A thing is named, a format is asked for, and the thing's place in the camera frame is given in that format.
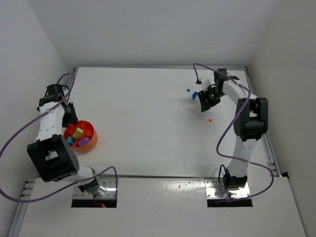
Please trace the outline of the blue lego figure piece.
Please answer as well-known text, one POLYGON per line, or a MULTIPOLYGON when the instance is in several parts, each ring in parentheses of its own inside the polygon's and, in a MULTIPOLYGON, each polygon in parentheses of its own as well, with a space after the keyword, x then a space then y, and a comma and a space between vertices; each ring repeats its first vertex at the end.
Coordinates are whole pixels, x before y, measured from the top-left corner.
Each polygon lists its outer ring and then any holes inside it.
POLYGON ((192 99, 195 100, 195 98, 197 97, 198 93, 195 91, 193 94, 192 94, 192 99))

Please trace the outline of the orange divided round container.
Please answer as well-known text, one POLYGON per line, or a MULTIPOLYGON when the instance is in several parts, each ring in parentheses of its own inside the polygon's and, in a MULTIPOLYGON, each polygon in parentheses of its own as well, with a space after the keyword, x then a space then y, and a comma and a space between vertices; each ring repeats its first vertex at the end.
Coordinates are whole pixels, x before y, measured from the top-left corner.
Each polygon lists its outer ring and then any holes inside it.
POLYGON ((74 150, 77 153, 85 154, 92 151, 97 144, 98 135, 93 125, 88 121, 79 120, 76 126, 70 125, 68 128, 65 129, 63 137, 65 138, 65 140, 67 140, 69 136, 73 135, 73 132, 76 129, 76 127, 80 127, 83 129, 83 135, 75 138, 76 142, 73 146, 70 146, 69 144, 68 145, 72 148, 72 150, 74 150), (90 138, 89 143, 82 147, 78 147, 78 140, 81 140, 84 137, 90 138))

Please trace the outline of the green lego brick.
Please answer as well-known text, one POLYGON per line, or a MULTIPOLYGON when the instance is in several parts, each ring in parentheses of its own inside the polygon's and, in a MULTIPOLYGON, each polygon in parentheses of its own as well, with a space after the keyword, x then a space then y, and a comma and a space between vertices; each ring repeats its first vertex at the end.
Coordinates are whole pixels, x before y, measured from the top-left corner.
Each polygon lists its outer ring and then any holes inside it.
POLYGON ((74 130, 72 136, 73 136, 74 138, 77 138, 77 137, 80 137, 80 136, 82 136, 82 135, 83 135, 83 129, 80 128, 80 127, 76 127, 76 129, 74 130))

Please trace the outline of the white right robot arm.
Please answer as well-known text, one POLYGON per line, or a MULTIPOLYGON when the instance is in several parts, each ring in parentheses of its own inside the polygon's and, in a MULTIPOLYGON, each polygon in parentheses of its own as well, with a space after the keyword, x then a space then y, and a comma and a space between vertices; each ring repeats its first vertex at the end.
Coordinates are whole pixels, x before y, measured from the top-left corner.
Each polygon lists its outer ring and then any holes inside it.
POLYGON ((202 112, 218 105, 223 96, 228 96, 236 106, 235 117, 228 126, 234 130, 236 144, 219 183, 226 190, 243 188, 253 149, 268 130, 268 100, 252 94, 240 84, 238 77, 230 76, 226 69, 214 71, 213 83, 202 78, 197 78, 196 83, 202 87, 197 94, 202 112))

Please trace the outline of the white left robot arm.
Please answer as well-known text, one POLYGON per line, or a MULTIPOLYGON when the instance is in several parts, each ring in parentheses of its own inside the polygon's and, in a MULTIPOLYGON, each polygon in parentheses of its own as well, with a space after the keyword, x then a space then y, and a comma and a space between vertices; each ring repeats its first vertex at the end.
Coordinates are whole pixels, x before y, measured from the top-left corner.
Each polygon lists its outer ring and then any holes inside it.
POLYGON ((98 135, 91 123, 78 120, 72 102, 62 101, 68 91, 60 84, 46 88, 38 106, 39 133, 27 152, 43 181, 76 182, 81 192, 100 197, 102 189, 95 170, 81 165, 76 155, 91 151, 98 135))

